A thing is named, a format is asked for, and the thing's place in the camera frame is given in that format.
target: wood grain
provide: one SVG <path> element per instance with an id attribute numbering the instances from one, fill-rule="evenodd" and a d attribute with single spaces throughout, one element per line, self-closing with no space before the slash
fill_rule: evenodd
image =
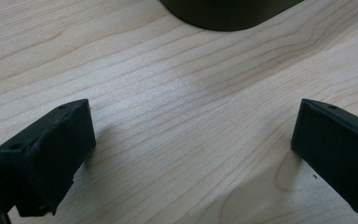
<path id="1" fill-rule="evenodd" d="M 290 150 L 302 98 L 358 115 L 358 0 L 218 33 L 158 0 L 0 1 L 0 144 L 89 98 L 57 215 L 13 223 L 358 223 Z"/>

